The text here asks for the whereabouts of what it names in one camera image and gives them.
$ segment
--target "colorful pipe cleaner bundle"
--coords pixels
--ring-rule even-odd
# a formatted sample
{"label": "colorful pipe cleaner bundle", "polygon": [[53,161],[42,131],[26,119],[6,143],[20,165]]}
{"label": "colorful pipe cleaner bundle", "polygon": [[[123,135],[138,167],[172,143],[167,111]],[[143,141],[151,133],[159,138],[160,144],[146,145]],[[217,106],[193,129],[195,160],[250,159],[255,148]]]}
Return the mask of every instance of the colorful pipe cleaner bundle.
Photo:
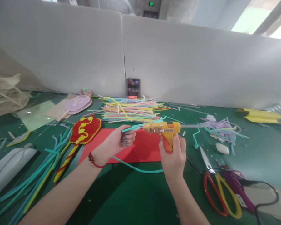
{"label": "colorful pipe cleaner bundle", "polygon": [[163,103],[158,103],[157,99],[125,99],[125,98],[110,98],[103,97],[105,100],[105,106],[102,107],[103,112],[102,120],[109,123],[115,122],[138,122],[138,123],[152,123],[160,117],[159,113],[155,111],[168,110],[170,107],[166,107]]}

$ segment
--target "white wall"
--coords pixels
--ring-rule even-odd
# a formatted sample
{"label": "white wall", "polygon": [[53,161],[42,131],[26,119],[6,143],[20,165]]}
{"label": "white wall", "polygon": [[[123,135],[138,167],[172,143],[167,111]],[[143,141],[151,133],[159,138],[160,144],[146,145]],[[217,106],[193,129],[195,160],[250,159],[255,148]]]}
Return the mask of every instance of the white wall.
{"label": "white wall", "polygon": [[41,0],[0,0],[0,74],[20,87],[124,96],[121,14]]}
{"label": "white wall", "polygon": [[124,96],[126,75],[141,78],[142,94],[163,101],[261,109],[281,101],[281,40],[69,4],[0,0],[0,74],[17,73],[28,90],[86,87]]}
{"label": "white wall", "polygon": [[123,15],[126,76],[163,101],[262,109],[281,100],[281,40]]}

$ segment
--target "red yellow scissors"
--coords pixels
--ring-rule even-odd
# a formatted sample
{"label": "red yellow scissors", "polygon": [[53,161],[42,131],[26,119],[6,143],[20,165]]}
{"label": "red yellow scissors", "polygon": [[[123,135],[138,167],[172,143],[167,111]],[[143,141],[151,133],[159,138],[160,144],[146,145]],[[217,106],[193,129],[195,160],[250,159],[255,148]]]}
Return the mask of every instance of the red yellow scissors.
{"label": "red yellow scissors", "polygon": [[[200,151],[201,151],[201,154],[202,154],[202,158],[205,162],[205,165],[206,167],[209,169],[209,171],[206,171],[204,173],[204,178],[203,178],[203,187],[204,187],[204,192],[206,194],[206,197],[208,199],[208,201],[210,202],[211,206],[214,208],[214,210],[220,214],[221,216],[224,216],[224,217],[227,217],[228,214],[231,215],[233,218],[235,219],[240,219],[241,216],[242,216],[242,212],[241,212],[241,208],[240,208],[240,204],[238,202],[238,199],[236,197],[236,195],[234,194],[234,192],[232,191],[232,189],[229,187],[229,185],[225,182],[225,180],[219,175],[217,174],[211,167],[211,164],[204,152],[204,150],[202,149],[202,147],[200,146]],[[216,178],[216,181],[217,181],[217,184],[218,184],[218,187],[219,187],[219,190],[217,189],[217,187],[215,186],[213,180],[211,179],[211,176],[210,174],[215,174],[215,178]],[[222,204],[222,207],[223,207],[223,212],[221,212],[216,206],[215,204],[212,202],[211,198],[210,198],[210,195],[208,193],[208,189],[207,189],[207,179],[209,180],[209,182],[211,183],[213,189],[215,190],[221,204]],[[226,188],[228,189],[228,191],[230,192],[233,200],[234,200],[234,203],[235,203],[235,206],[236,206],[236,213],[232,213],[232,211],[230,210],[229,206],[228,206],[228,203],[226,201],[226,197],[224,195],[224,191],[223,191],[223,188],[222,188],[222,184],[221,182],[226,186]]]}

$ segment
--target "right hand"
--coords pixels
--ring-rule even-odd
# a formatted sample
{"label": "right hand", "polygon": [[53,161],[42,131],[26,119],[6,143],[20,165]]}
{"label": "right hand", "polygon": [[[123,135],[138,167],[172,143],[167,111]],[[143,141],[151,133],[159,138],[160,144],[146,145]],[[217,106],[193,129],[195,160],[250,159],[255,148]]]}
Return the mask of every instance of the right hand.
{"label": "right hand", "polygon": [[161,164],[165,177],[167,180],[183,179],[183,170],[186,161],[186,143],[183,137],[180,137],[177,133],[173,136],[173,153],[168,154],[165,151],[162,138],[159,142],[159,149],[161,154]]}

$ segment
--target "left hand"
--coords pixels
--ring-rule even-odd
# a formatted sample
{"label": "left hand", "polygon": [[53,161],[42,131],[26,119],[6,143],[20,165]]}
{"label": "left hand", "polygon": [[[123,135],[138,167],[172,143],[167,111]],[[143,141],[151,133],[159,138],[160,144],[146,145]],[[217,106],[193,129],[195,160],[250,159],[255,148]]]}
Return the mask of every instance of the left hand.
{"label": "left hand", "polygon": [[133,144],[136,133],[134,130],[129,130],[122,133],[122,130],[130,128],[129,125],[122,125],[115,129],[111,134],[92,151],[95,162],[98,165],[104,165],[108,160]]}

